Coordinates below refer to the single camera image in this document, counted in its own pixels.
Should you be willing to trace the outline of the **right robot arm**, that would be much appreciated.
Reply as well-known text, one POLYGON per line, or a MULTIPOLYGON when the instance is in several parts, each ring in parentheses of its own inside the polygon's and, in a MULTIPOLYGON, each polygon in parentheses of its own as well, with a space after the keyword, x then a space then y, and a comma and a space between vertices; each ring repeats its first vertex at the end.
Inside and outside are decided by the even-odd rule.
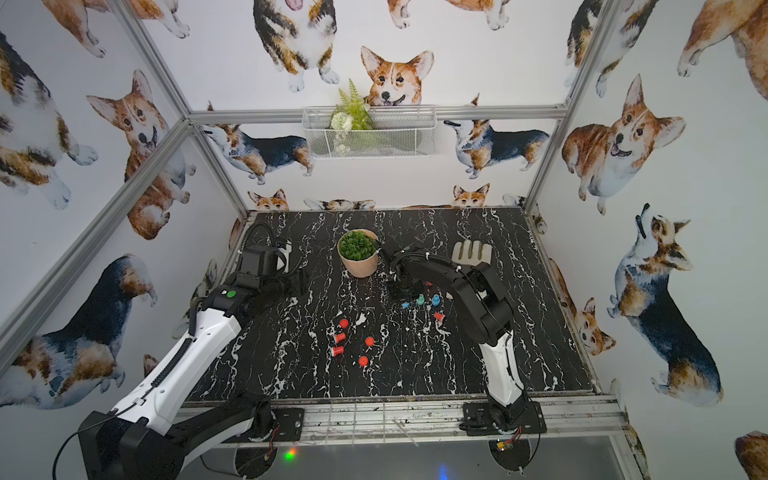
POLYGON ((484 262, 461 265, 417 246, 382 252, 394 298, 413 299, 427 283, 438 287, 452 297, 459 326, 480 347, 488 407, 483 417, 464 421, 461 429, 472 435, 491 429, 520 432, 530 397, 514 353, 513 303, 495 268, 484 262))

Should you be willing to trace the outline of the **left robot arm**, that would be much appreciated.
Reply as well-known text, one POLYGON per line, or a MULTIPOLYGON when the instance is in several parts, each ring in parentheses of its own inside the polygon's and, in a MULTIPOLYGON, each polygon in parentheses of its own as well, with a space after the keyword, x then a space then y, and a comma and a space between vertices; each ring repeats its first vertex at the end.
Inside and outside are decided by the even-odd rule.
POLYGON ((175 479, 194 459, 252 431, 270 437, 267 396, 241 392, 181 422, 179 410, 209 366, 257 315, 306 290, 290 240, 265 223, 266 243, 245 239, 236 269, 189 309, 188 331, 159 365, 108 413, 92 412, 76 436, 90 479, 175 479))

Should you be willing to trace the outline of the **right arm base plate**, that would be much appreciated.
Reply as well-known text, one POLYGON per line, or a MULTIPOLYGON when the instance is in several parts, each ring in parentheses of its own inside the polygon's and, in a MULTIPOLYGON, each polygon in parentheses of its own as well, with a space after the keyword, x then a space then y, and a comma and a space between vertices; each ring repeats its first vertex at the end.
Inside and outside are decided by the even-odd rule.
POLYGON ((518 429, 522 434, 538 435, 547 432, 547 425, 539 402, 527 402, 509 427, 501 427, 492 419, 489 403, 464 403, 459 429, 468 436, 512 435, 518 429))

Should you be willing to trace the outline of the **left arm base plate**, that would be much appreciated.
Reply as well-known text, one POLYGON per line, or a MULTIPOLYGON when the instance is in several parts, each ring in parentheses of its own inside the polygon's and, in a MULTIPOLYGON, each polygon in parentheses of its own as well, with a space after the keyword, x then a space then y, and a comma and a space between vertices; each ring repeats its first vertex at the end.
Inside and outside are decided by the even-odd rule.
POLYGON ((262 410, 254 417, 249 430, 231 437, 224 444, 298 441, 301 437, 304 416, 305 410, 302 408, 262 410))

